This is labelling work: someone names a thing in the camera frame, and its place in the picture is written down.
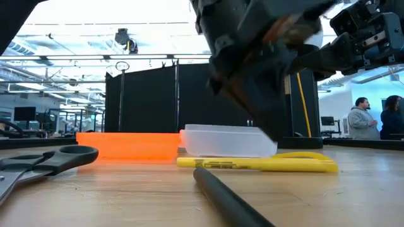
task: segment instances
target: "gray hoodie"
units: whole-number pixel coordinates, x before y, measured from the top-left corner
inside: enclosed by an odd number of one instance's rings
[[[352,139],[380,139],[376,125],[370,125],[372,116],[364,109],[352,107],[348,114],[349,136]]]

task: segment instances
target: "robotic hand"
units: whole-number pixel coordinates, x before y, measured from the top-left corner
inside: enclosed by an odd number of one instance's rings
[[[318,49],[304,42],[321,30],[319,17],[336,1],[190,1],[212,53],[211,88],[246,110],[274,141],[283,137],[286,75],[309,68],[319,81],[336,71],[404,61],[403,23],[390,12],[403,18],[404,2],[356,2],[330,21],[338,38]]]

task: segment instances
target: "person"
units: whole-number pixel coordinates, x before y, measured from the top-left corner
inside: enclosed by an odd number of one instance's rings
[[[383,123],[380,138],[383,140],[401,140],[404,136],[404,121],[398,108],[400,100],[400,96],[391,95],[384,103],[384,110],[380,115]]]
[[[368,113],[371,109],[369,101],[365,97],[356,100],[355,106],[348,114],[349,136],[352,139],[379,140],[377,121]]]

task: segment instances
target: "scissors handle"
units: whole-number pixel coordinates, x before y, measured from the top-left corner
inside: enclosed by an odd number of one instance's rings
[[[98,150],[88,146],[66,146],[52,153],[54,153],[52,157],[33,166],[32,170],[52,171],[48,176],[54,176],[71,168],[92,163],[98,157]]]
[[[42,154],[21,155],[0,160],[0,170],[5,169],[27,169],[31,170],[38,163],[46,160]]]

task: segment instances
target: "scissors blade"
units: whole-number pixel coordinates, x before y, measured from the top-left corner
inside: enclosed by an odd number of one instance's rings
[[[51,170],[48,170],[48,171],[44,171],[44,170],[28,171],[28,172],[25,172],[24,175],[18,179],[17,183],[29,182],[31,180],[35,180],[37,178],[46,176],[46,175],[48,175],[50,173],[52,173]]]
[[[25,170],[3,170],[0,172],[0,205],[7,199]]]

